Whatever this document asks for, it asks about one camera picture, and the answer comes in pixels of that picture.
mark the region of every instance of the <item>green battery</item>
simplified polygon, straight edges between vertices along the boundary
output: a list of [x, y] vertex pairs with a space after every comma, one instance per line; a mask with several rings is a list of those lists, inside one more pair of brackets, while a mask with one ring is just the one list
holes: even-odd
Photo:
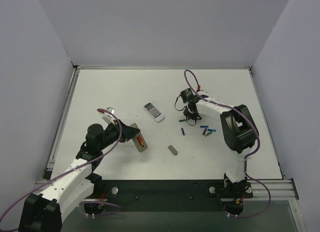
[[210, 135], [210, 134], [212, 134], [212, 132], [210, 131], [209, 133], [207, 133], [206, 135], [205, 135], [205, 137], [207, 137], [208, 135]]

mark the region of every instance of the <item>gray wall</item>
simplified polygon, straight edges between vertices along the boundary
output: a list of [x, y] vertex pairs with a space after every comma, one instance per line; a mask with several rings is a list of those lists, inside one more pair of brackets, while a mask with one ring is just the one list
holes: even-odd
[[[0, 0], [0, 213], [40, 178], [72, 71], [38, 0]], [[0, 227], [20, 214], [21, 204]]]
[[39, 0], [76, 65], [252, 65], [288, 0]]
[[319, 231], [320, 0], [290, 0], [253, 66], [281, 168], [309, 232]]

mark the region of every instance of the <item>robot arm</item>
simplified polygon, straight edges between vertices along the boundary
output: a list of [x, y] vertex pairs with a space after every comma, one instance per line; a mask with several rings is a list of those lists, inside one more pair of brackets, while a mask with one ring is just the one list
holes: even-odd
[[[204, 90], [200, 90], [198, 93], [208, 101], [214, 100]], [[206, 115], [221, 122], [224, 141], [232, 153], [232, 160], [225, 175], [231, 183], [244, 181], [246, 179], [245, 156], [251, 152], [256, 141], [253, 129], [235, 111], [206, 102], [193, 94], [191, 89], [183, 90], [180, 96], [186, 104], [183, 114], [187, 118], [197, 121], [197, 119], [201, 118], [201, 115]], [[243, 113], [256, 126], [245, 105], [239, 105], [234, 108]]]
[[[120, 142], [129, 141], [140, 130], [123, 124]], [[120, 135], [119, 125], [109, 120], [106, 130], [99, 124], [91, 125], [87, 130], [85, 142], [66, 171], [74, 170], [55, 181], [40, 194], [30, 194], [23, 206], [19, 231], [60, 231], [66, 217], [89, 195], [102, 194], [102, 177], [93, 173], [101, 159], [80, 165], [100, 157], [102, 150], [113, 144]]]

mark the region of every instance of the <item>white remote control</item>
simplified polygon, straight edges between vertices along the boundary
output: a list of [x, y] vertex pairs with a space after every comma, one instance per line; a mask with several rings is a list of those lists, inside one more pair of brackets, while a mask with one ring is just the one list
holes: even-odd
[[157, 123], [160, 123], [162, 120], [164, 120], [164, 115], [161, 112], [159, 112], [159, 110], [155, 108], [155, 106], [152, 105], [152, 103], [145, 104], [143, 108]]

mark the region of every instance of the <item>purple cable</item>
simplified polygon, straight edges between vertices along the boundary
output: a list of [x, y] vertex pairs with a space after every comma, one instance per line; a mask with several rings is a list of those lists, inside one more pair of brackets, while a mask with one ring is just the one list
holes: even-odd
[[[119, 208], [119, 210], [116, 210], [116, 211], [110, 211], [110, 212], [104, 212], [104, 213], [101, 213], [101, 214], [95, 214], [95, 216], [106, 216], [106, 215], [111, 215], [111, 214], [114, 214], [114, 213], [119, 213], [122, 211], [122, 207], [117, 205], [117, 204], [114, 204], [114, 203], [107, 203], [107, 202], [101, 202], [101, 201], [82, 201], [80, 204], [93, 204], [93, 203], [96, 203], [96, 204], [104, 204], [104, 205], [109, 205], [109, 206], [113, 206], [113, 207], [117, 207]], [[84, 213], [83, 211], [80, 210], [80, 212], [84, 215], [87, 215], [87, 213]]]
[[267, 209], [270, 207], [270, 204], [271, 204], [271, 194], [270, 194], [270, 190], [267, 188], [267, 186], [266, 186], [264, 183], [262, 183], [261, 181], [255, 179], [255, 178], [252, 178], [251, 176], [249, 176], [249, 175], [247, 174], [247, 158], [248, 158], [249, 156], [257, 153], [257, 151], [258, 151], [259, 148], [260, 148], [260, 138], [259, 138], [258, 131], [257, 131], [256, 128], [254, 127], [254, 125], [245, 117], [245, 115], [243, 115], [243, 114], [242, 114], [240, 111], [238, 111], [236, 108], [234, 108], [234, 107], [232, 107], [232, 106], [229, 106], [229, 105], [226, 105], [226, 104], [220, 104], [220, 103], [217, 103], [217, 102], [214, 102], [214, 101], [211, 101], [211, 100], [209, 101], [209, 100], [203, 98], [202, 96], [200, 96], [200, 94], [197, 93], [197, 92], [193, 89], [193, 87], [191, 86], [190, 82], [188, 81], [188, 79], [187, 79], [187, 72], [189, 72], [189, 73], [191, 73], [191, 74], [193, 75], [193, 77], [195, 78], [195, 81], [196, 81], [197, 84], [198, 84], [198, 80], [197, 80], [195, 74], [194, 74], [192, 71], [190, 71], [190, 70], [188, 70], [188, 69], [186, 69], [186, 70], [184, 71], [184, 78], [185, 78], [186, 83], [188, 84], [188, 86], [190, 87], [190, 89], [191, 89], [199, 98], [201, 98], [202, 100], [204, 100], [204, 101], [206, 101], [206, 102], [209, 102], [209, 103], [213, 103], [213, 104], [215, 104], [215, 105], [218, 105], [218, 106], [220, 106], [220, 107], [229, 108], [229, 109], [234, 110], [236, 113], [238, 113], [238, 114], [246, 121], [247, 124], [250, 125], [250, 127], [252, 128], [252, 130], [253, 130], [253, 132], [254, 132], [254, 134], [255, 134], [255, 136], [256, 136], [256, 140], [257, 140], [256, 149], [255, 149], [253, 152], [248, 153], [248, 154], [244, 157], [244, 159], [246, 159], [246, 160], [244, 161], [244, 172], [245, 172], [245, 175], [246, 175], [249, 179], [251, 179], [251, 180], [253, 180], [253, 181], [261, 184], [263, 187], [265, 187], [265, 189], [266, 189], [267, 192], [268, 192], [269, 200], [268, 200], [268, 204], [267, 204], [267, 206], [265, 207], [265, 209], [261, 210], [260, 212], [257, 212], [257, 213], [251, 214], [251, 215], [242, 215], [242, 216], [240, 215], [240, 216], [237, 216], [237, 218], [250, 218], [250, 217], [257, 216], [257, 215], [259, 215], [259, 214], [267, 211]]
[[[86, 165], [88, 165], [88, 164], [91, 164], [91, 163], [93, 163], [93, 162], [95, 162], [95, 161], [97, 161], [97, 160], [105, 157], [107, 154], [109, 154], [109, 153], [117, 146], [117, 144], [119, 143], [119, 141], [120, 141], [120, 139], [121, 139], [121, 136], [122, 136], [122, 126], [121, 126], [120, 121], [118, 120], [118, 118], [117, 118], [114, 114], [112, 114], [111, 112], [109, 112], [109, 111], [107, 111], [107, 110], [105, 110], [105, 109], [98, 108], [97, 111], [98, 111], [98, 112], [99, 112], [99, 111], [104, 111], [104, 112], [110, 114], [113, 118], [115, 118], [116, 122], [118, 123], [119, 129], [120, 129], [119, 137], [118, 137], [117, 141], [115, 142], [114, 146], [112, 146], [112, 148], [111, 148], [108, 152], [104, 153], [103, 155], [101, 155], [101, 156], [98, 157], [98, 158], [95, 158], [95, 159], [93, 159], [93, 160], [91, 160], [91, 161], [88, 161], [87, 163], [84, 163], [84, 164], [82, 164], [82, 165], [77, 166], [75, 169], [82, 168], [82, 167], [84, 167], [84, 166], [86, 166]], [[39, 187], [34, 188], [33, 190], [29, 191], [28, 193], [22, 195], [20, 198], [18, 198], [15, 202], [13, 202], [13, 203], [3, 212], [3, 214], [0, 216], [0, 223], [1, 223], [1, 221], [3, 220], [3, 218], [5, 217], [6, 214], [7, 214], [17, 203], [19, 203], [21, 200], [23, 200], [23, 199], [24, 199], [25, 197], [27, 197], [29, 194], [32, 194], [33, 192], [37, 191], [38, 189], [40, 189], [40, 188], [42, 188], [42, 187], [50, 184], [50, 183], [53, 182], [53, 181], [56, 181], [56, 180], [59, 179], [59, 178], [62, 178], [63, 176], [65, 176], [65, 175], [67, 175], [67, 174], [69, 174], [69, 173], [72, 173], [72, 172], [74, 172], [73, 169], [72, 169], [72, 170], [68, 170], [68, 171], [66, 171], [66, 172], [58, 175], [57, 177], [48, 180], [46, 183], [40, 185]], [[13, 231], [17, 231], [17, 230], [18, 230], [18, 228], [14, 228], [14, 229], [10, 229], [10, 230], [3, 230], [3, 229], [0, 228], [0, 232], [13, 232]]]

